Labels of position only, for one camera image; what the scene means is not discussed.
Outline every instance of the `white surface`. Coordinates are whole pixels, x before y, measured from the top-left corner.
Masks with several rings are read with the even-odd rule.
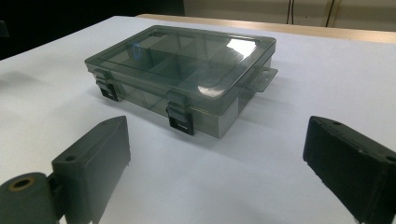
[[[103,97],[84,60],[154,24],[267,35],[279,72],[222,139]],[[106,223],[355,223],[303,161],[312,115],[396,149],[396,45],[114,17],[0,62],[0,182],[38,171],[104,119],[126,115],[132,162]]]

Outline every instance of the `clear plastic lid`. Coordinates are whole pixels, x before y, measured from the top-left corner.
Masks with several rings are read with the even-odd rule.
[[[153,26],[87,63],[123,74],[121,82],[137,82],[142,89],[155,86],[219,98],[267,51],[271,57],[275,42],[270,37]]]

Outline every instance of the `cable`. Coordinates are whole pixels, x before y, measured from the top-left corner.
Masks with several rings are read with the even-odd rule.
[[[294,24],[294,0],[291,2],[291,24]]]
[[[289,24],[290,4],[291,4],[291,0],[289,0],[288,19],[286,20],[286,24]]]

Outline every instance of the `box latch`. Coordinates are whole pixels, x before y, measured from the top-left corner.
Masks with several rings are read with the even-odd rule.
[[[187,97],[171,91],[166,93],[166,97],[169,101],[166,112],[170,126],[183,133],[194,135],[192,113],[189,110]]]
[[[95,69],[93,73],[95,74],[96,85],[99,86],[102,95],[110,100],[118,101],[119,97],[116,94],[114,86],[108,83],[109,79],[107,72],[101,69]]]

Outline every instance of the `bolt hole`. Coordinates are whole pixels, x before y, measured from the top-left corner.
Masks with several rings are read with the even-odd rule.
[[[73,161],[73,160],[75,160],[76,159],[76,157],[75,156],[68,156],[68,157],[66,157],[66,161]]]
[[[9,185],[9,190],[11,191],[20,191],[23,189],[29,188],[33,183],[35,182],[35,179],[31,176],[25,177],[24,179],[20,179]]]
[[[30,183],[29,179],[23,179],[23,180],[20,180],[17,183],[15,183],[12,187],[14,189],[18,189],[18,188],[21,188],[21,187],[24,187],[24,186],[28,185],[29,183]]]
[[[396,158],[394,157],[387,157],[387,160],[391,162],[396,162]]]

